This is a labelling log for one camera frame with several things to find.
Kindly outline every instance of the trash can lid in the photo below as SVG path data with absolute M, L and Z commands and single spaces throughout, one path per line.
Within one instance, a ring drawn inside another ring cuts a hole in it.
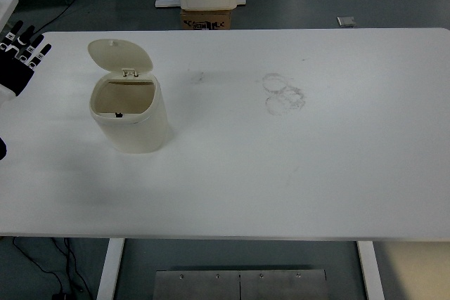
M 87 49 L 95 63 L 110 72 L 136 70 L 144 74 L 153 69 L 147 52 L 127 40 L 99 39 L 91 42 Z

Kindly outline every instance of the cardboard box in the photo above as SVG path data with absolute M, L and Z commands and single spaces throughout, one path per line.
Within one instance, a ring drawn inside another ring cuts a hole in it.
M 183 30 L 229 30 L 231 26 L 231 10 L 181 10 L 181 26 Z

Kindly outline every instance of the table leg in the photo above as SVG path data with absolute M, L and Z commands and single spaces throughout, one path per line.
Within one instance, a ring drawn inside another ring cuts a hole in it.
M 385 300 L 372 242 L 357 242 L 368 300 Z
M 110 238 L 106 251 L 105 264 L 101 273 L 100 286 L 98 286 L 97 300 L 113 300 L 117 276 L 119 275 L 124 238 Z

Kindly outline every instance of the trash can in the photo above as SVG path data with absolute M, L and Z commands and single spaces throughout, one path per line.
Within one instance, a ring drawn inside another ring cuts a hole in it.
M 157 150 L 165 139 L 167 115 L 148 54 L 130 41 L 115 39 L 95 40 L 88 51 L 110 72 L 97 82 L 89 103 L 103 133 L 120 152 Z

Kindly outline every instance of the gray floor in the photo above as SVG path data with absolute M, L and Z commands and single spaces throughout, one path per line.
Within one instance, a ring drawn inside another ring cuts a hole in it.
M 48 31 L 179 30 L 179 8 L 156 9 L 155 0 L 76 0 Z M 41 27 L 65 9 L 63 0 L 19 0 L 11 23 Z M 354 16 L 358 27 L 444 27 L 450 29 L 450 0 L 247 0 L 232 12 L 231 28 L 338 28 L 336 16 Z M 107 240 L 75 238 L 78 269 L 96 294 Z M 48 238 L 20 238 L 21 247 L 43 267 L 65 276 L 65 262 Z M 405 299 L 377 244 L 386 299 Z M 354 243 L 211 242 L 129 240 L 116 299 L 151 299 L 154 272 L 176 268 L 317 267 L 330 271 L 332 299 L 364 299 Z M 67 279 L 63 280 L 65 288 Z M 50 299 L 59 290 L 12 246 L 0 240 L 0 299 Z M 77 293 L 78 299 L 88 294 Z

